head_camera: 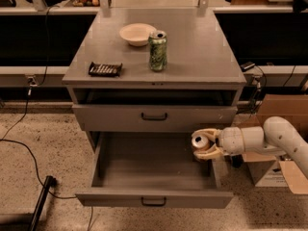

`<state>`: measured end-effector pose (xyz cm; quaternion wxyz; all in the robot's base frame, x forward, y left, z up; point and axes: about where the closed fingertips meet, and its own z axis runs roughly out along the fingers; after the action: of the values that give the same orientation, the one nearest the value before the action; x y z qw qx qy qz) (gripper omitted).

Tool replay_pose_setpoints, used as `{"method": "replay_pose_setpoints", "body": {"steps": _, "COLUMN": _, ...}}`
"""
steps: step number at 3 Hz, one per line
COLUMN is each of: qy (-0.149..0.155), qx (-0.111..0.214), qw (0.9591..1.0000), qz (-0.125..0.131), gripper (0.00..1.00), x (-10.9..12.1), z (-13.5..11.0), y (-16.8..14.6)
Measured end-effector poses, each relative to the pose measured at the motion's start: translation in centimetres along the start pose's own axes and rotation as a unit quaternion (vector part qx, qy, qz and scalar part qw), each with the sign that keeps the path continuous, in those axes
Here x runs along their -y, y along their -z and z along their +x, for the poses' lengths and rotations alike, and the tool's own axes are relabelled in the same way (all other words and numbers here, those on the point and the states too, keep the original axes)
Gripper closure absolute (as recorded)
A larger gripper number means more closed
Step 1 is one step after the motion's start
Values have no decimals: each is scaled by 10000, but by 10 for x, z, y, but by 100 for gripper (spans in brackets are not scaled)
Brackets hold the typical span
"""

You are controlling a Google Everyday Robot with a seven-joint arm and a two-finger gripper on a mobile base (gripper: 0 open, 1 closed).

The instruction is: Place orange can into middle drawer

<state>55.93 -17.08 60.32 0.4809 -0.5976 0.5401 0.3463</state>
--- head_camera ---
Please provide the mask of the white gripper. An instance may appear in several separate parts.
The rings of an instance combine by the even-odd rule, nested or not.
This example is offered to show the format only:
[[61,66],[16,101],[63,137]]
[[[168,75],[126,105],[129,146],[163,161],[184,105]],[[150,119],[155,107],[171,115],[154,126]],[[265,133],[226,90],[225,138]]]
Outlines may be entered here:
[[192,133],[193,138],[199,136],[206,137],[209,141],[215,141],[218,138],[219,148],[214,144],[207,149],[196,149],[193,155],[198,161],[213,160],[222,157],[223,154],[240,155],[244,152],[244,139],[240,128],[227,127],[221,131],[215,128],[206,128]]

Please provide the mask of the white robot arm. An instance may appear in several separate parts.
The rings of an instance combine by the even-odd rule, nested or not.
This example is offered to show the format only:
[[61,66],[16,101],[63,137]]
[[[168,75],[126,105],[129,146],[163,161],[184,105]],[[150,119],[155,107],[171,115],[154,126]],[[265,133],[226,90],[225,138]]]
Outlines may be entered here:
[[206,128],[192,133],[192,152],[196,160],[207,161],[245,152],[261,155],[289,155],[308,177],[308,143],[285,118],[271,116],[262,126]]

